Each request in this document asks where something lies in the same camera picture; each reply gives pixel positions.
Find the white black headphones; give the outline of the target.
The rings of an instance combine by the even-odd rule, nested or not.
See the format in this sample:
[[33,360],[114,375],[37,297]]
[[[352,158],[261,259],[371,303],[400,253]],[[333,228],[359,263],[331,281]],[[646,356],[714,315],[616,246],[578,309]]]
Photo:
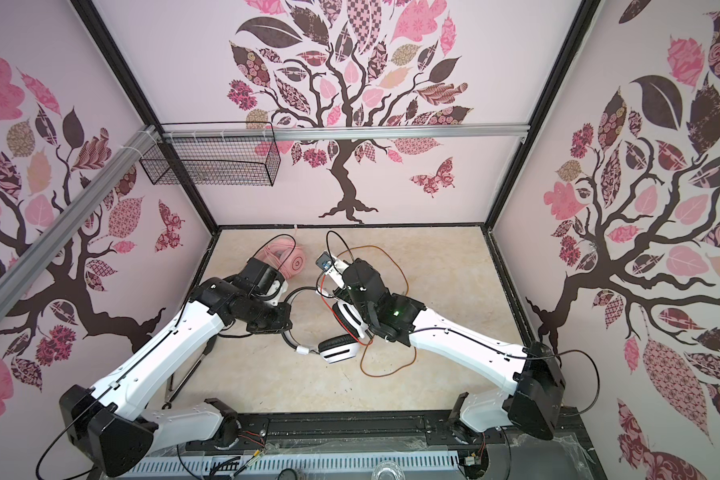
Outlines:
[[325,300],[328,315],[334,320],[336,329],[317,341],[305,342],[297,340],[289,327],[281,334],[285,344],[296,354],[302,356],[319,357],[328,365],[337,365],[348,360],[358,358],[361,350],[371,343],[371,334],[368,327],[360,320],[359,314],[347,301],[340,299],[337,293],[324,287],[303,286],[289,292],[278,303],[291,315],[294,302],[300,296],[314,294],[320,300]]

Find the pink headphones with cable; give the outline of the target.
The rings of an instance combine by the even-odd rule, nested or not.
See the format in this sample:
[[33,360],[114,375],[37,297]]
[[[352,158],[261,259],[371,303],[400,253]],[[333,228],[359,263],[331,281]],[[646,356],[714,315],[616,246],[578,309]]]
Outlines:
[[276,268],[286,280],[306,267],[306,253],[293,233],[280,233],[257,250],[254,257]]

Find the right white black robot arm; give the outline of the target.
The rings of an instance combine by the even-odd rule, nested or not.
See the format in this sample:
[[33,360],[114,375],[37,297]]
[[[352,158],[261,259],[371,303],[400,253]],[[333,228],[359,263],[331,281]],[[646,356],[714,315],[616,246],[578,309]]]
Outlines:
[[336,285],[332,311],[348,333],[436,353],[495,385],[491,392],[458,397],[448,420],[455,436],[466,439],[513,426],[540,440],[553,438],[565,380],[550,348],[540,342],[507,343],[450,321],[418,300],[391,292],[365,260],[347,263],[325,253],[316,264]]

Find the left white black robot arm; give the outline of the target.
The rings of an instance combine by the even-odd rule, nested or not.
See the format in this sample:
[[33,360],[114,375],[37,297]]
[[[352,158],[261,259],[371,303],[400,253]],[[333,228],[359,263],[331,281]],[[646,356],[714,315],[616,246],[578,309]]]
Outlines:
[[103,474],[119,477],[149,454],[210,441],[234,446],[238,413],[217,398],[179,410],[151,410],[157,390],[196,351],[237,321],[252,335],[290,329],[288,285],[271,265],[250,259],[243,270],[197,286],[179,313],[137,353],[92,387],[72,386],[60,399],[69,441]]

